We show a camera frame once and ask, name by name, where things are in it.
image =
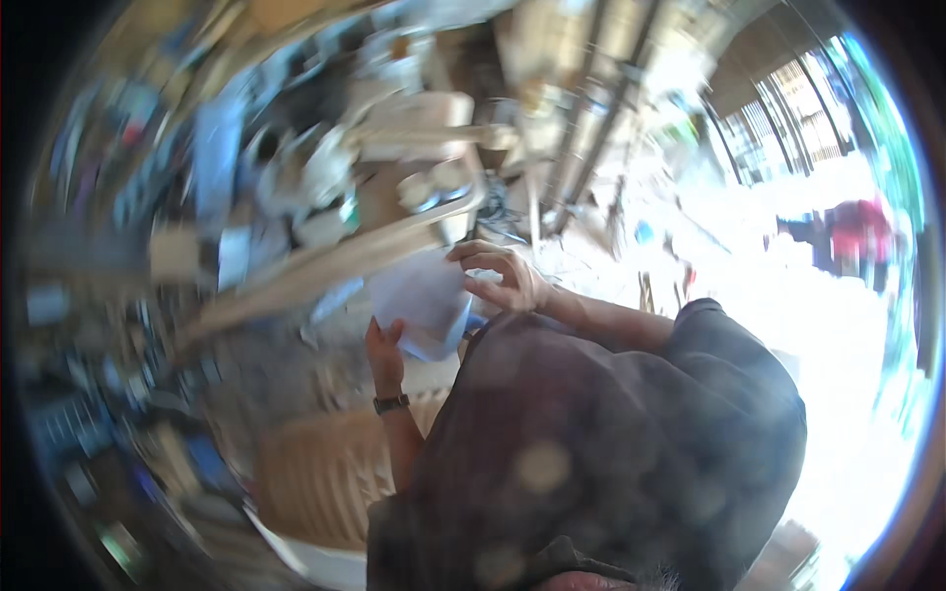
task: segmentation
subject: dark t-shirt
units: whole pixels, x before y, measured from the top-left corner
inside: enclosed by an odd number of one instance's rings
[[[537,316],[481,331],[412,468],[372,506],[369,589],[530,588],[570,571],[731,589],[795,489],[792,378],[713,300],[661,355]]]

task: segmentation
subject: red cloth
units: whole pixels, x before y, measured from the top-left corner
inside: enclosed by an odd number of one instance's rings
[[[852,200],[838,204],[834,211],[832,241],[835,255],[867,256],[867,232],[876,241],[874,260],[885,261],[890,253],[890,223],[877,200]]]

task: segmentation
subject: wristwatch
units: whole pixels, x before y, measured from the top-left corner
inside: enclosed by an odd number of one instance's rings
[[[388,410],[394,410],[395,408],[407,408],[410,405],[411,400],[408,398],[407,394],[401,394],[396,398],[375,398],[375,412],[378,415],[384,414]]]

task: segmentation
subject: plastic bag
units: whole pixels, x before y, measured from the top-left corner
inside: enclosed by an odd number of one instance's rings
[[[404,321],[401,349],[425,361],[456,351],[466,329],[470,294],[464,270],[444,250],[425,251],[395,263],[368,280],[368,295],[381,328]]]

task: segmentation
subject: hand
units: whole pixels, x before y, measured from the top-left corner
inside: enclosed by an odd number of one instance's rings
[[[482,240],[457,245],[447,260],[459,261],[464,270],[492,269],[501,274],[499,283],[467,277],[464,286],[508,312],[532,312],[545,305],[552,291],[552,286],[521,256]]]
[[[404,321],[396,320],[391,328],[381,330],[375,317],[371,317],[368,332],[364,335],[364,347],[368,352],[371,375],[375,379],[378,398],[396,398],[401,393],[404,380],[404,359],[397,342],[404,332]]]

